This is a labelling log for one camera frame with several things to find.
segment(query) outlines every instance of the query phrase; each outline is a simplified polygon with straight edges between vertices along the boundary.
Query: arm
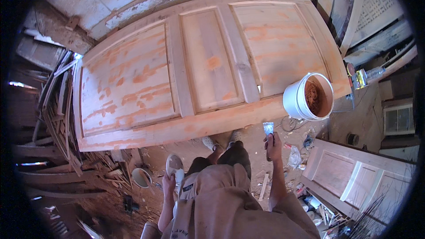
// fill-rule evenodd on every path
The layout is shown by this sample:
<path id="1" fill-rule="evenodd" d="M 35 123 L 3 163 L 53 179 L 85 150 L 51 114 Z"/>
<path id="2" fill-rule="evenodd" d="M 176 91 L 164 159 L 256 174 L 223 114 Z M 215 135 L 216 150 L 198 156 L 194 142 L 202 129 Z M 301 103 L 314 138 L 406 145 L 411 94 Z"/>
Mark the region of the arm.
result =
<path id="1" fill-rule="evenodd" d="M 164 205 L 162 206 L 161 216 L 158 221 L 158 229 L 164 232 L 170 221 L 173 219 L 174 197 L 173 192 L 176 186 L 174 174 L 168 177 L 165 174 L 162 177 L 162 189 L 164 190 Z"/>
<path id="2" fill-rule="evenodd" d="M 285 186 L 282 142 L 280 141 L 279 134 L 277 132 L 274 132 L 273 135 L 269 134 L 264 141 L 266 141 L 264 149 L 267 150 L 267 156 L 273 162 L 272 188 L 269 197 L 269 209 L 272 210 L 288 193 Z"/>

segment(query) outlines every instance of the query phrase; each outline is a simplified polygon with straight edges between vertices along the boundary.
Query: plastic bag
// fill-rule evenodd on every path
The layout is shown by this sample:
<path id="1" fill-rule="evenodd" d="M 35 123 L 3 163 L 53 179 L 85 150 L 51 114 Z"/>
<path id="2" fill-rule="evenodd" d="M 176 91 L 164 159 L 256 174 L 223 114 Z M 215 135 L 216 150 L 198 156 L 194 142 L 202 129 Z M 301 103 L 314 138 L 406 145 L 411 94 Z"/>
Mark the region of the plastic bag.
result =
<path id="1" fill-rule="evenodd" d="M 296 146 L 292 145 L 290 157 L 288 159 L 288 165 L 295 169 L 298 167 L 298 165 L 300 165 L 301 161 L 302 160 L 301 160 L 300 151 L 298 151 L 298 148 Z"/>

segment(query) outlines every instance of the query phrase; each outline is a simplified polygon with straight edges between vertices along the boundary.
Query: plastic bottle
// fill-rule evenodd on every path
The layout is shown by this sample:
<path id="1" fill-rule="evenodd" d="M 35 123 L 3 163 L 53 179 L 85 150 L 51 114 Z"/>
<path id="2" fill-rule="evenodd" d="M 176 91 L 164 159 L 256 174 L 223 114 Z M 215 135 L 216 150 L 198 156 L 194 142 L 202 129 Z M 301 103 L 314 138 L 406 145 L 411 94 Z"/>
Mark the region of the plastic bottle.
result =
<path id="1" fill-rule="evenodd" d="M 366 71 L 366 83 L 369 84 L 370 81 L 381 77 L 384 72 L 385 68 L 382 68 L 381 66 L 377 66 L 371 70 Z"/>

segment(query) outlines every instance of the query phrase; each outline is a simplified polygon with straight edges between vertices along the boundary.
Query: shoe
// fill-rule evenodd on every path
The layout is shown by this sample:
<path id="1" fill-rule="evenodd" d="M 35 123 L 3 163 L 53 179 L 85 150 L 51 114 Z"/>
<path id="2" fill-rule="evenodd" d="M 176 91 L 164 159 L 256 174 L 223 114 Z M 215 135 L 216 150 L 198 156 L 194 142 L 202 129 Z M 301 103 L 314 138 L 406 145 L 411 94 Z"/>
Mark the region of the shoe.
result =
<path id="1" fill-rule="evenodd" d="M 202 142 L 211 151 L 215 151 L 215 147 L 214 146 L 218 146 L 218 143 L 215 142 L 215 141 L 213 141 L 209 136 L 202 137 Z"/>
<path id="2" fill-rule="evenodd" d="M 232 136 L 230 137 L 229 144 L 227 145 L 226 150 L 230 149 L 233 143 L 236 141 L 242 141 L 242 132 L 240 130 L 233 130 Z"/>

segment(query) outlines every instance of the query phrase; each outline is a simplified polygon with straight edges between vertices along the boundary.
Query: window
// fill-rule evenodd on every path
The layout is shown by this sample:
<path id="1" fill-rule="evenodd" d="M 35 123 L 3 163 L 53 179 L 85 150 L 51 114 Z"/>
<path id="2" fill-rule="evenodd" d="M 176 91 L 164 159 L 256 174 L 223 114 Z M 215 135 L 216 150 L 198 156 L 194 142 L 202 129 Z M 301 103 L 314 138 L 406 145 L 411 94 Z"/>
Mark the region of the window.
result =
<path id="1" fill-rule="evenodd" d="M 413 104 L 384 108 L 384 135 L 405 135 L 415 133 Z"/>

